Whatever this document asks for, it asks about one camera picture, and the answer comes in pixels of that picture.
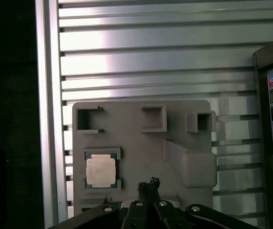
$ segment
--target metal screw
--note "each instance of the metal screw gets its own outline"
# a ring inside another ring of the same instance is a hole
[[[104,211],[112,211],[112,208],[106,207],[106,208],[104,209]]]
[[[160,205],[161,205],[161,206],[166,206],[166,205],[167,205],[167,202],[161,201],[161,202],[160,202]]]
[[[197,207],[197,206],[194,206],[194,207],[192,207],[192,210],[193,211],[200,211],[201,209],[199,207]]]

